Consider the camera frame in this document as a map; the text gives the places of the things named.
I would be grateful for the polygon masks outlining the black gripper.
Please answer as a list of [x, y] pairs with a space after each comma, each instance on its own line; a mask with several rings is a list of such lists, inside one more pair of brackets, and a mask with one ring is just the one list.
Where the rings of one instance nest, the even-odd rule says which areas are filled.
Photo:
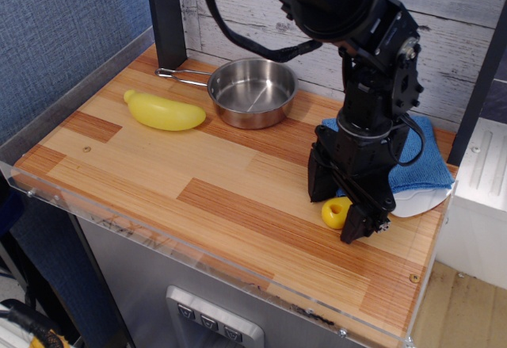
[[341, 124], [338, 130], [318, 125], [307, 164], [307, 188], [311, 202], [326, 201], [343, 191], [352, 202], [340, 240], [350, 244], [389, 229], [389, 213], [395, 208], [388, 182], [400, 162], [408, 126], [388, 121], [381, 133], [360, 130], [356, 135]]

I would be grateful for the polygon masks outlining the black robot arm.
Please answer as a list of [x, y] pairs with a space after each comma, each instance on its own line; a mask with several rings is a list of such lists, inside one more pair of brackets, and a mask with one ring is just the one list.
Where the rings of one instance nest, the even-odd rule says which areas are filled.
[[401, 164], [419, 104], [417, 22], [398, 0], [280, 0], [312, 40], [333, 44], [342, 59], [345, 102], [336, 126], [319, 125], [308, 161], [313, 202], [342, 191], [351, 201], [341, 240], [389, 227], [396, 203], [388, 181]]

